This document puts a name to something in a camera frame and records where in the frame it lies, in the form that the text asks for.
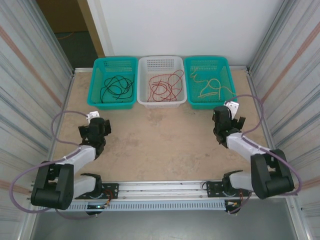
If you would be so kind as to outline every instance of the red cable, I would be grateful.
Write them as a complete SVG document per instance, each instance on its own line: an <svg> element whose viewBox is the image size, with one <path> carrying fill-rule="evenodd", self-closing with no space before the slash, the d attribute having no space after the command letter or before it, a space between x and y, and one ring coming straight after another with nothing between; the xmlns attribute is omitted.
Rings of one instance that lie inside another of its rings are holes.
<svg viewBox="0 0 320 240"><path fill-rule="evenodd" d="M182 71L182 75L181 76L176 74L176 72L178 72L178 71ZM163 102L165 100L167 100L169 102L171 102L172 100L177 101L177 96L182 91L182 86L183 86L182 76L184 74L185 74L184 71L179 69L179 70L175 71L172 74L161 74L161 75L157 75L157 76L151 77L150 80L149 80L150 96L149 96L147 102L150 101L151 97L152 97L154 102ZM151 83L152 79L157 78L157 77L162 77L162 76L169 76L169 77L168 77L167 81L162 81L160 79L160 81L156 81L156 82ZM178 80L173 85L171 85L169 83L170 78L172 76L177 76L178 77ZM173 88L179 81L181 83L181 88ZM162 87L164 89L164 91L163 92L157 91L159 87ZM178 90L179 92L177 94L175 94L173 90ZM154 95L159 96L162 100L155 99Z"/></svg>

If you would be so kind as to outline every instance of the orange wire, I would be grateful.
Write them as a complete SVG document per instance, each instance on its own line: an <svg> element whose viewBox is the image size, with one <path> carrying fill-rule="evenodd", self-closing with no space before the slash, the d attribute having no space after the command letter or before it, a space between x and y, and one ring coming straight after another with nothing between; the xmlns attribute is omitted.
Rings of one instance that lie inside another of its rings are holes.
<svg viewBox="0 0 320 240"><path fill-rule="evenodd" d="M58 40L61 40L61 39L66 39L68 37L70 37L72 34L74 34L75 32L73 31L72 33L70 33L68 36L63 36L63 37L59 37L57 38Z"/></svg>

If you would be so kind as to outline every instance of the white wall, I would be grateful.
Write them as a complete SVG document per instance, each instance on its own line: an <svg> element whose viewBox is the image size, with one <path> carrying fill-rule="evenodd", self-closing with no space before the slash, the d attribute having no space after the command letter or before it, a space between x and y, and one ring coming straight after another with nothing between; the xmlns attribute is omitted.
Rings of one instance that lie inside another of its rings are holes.
<svg viewBox="0 0 320 240"><path fill-rule="evenodd" d="M106 56L221 55L250 63L282 0L88 0Z"/></svg>

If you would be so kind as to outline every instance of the floor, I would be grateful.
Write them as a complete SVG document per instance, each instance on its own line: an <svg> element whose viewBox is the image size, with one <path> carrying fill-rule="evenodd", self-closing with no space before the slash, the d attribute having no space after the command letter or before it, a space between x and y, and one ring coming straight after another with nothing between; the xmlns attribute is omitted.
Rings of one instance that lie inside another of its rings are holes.
<svg viewBox="0 0 320 240"><path fill-rule="evenodd" d="M232 71L237 94L250 94L246 73ZM77 73L67 105L68 110L89 113L87 105L91 73ZM240 98L238 117L247 117L244 130L259 121L251 98ZM232 150L218 145L213 134L212 110L194 110L189 103L178 108L146 109L135 103L133 109L100 111L110 119L112 134L106 137L101 156L78 173L99 174L107 181L218 180L234 170L250 171L249 163ZM80 143L78 126L88 122L66 114L60 138ZM248 135L266 146L261 128ZM72 145L58 144L55 159L73 151Z"/></svg>
<svg viewBox="0 0 320 240"><path fill-rule="evenodd" d="M38 214L31 239L296 240L297 236L286 200L269 198L251 199L238 215L221 210L110 211L72 221L46 212Z"/></svg>
<svg viewBox="0 0 320 240"><path fill-rule="evenodd" d="M56 33L72 68L92 68L98 58L88 31Z"/></svg>

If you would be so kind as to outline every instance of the tangled wire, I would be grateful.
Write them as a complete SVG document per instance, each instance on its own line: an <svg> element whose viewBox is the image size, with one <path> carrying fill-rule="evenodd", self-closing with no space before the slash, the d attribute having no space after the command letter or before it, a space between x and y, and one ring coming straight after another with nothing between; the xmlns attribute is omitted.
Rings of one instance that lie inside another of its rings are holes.
<svg viewBox="0 0 320 240"><path fill-rule="evenodd" d="M107 92L116 100L130 99L134 93L133 84L134 81L131 81L130 79L120 75L107 78L104 80L104 87L100 89L101 103L104 103L104 96Z"/></svg>
<svg viewBox="0 0 320 240"><path fill-rule="evenodd" d="M182 76L184 75L184 71L179 69L172 74L161 74L157 76L153 76L149 80L149 88L150 88L150 95L148 98L148 102L171 102L177 101L177 96L181 93L183 82ZM158 77L168 76L167 80L160 80Z"/></svg>

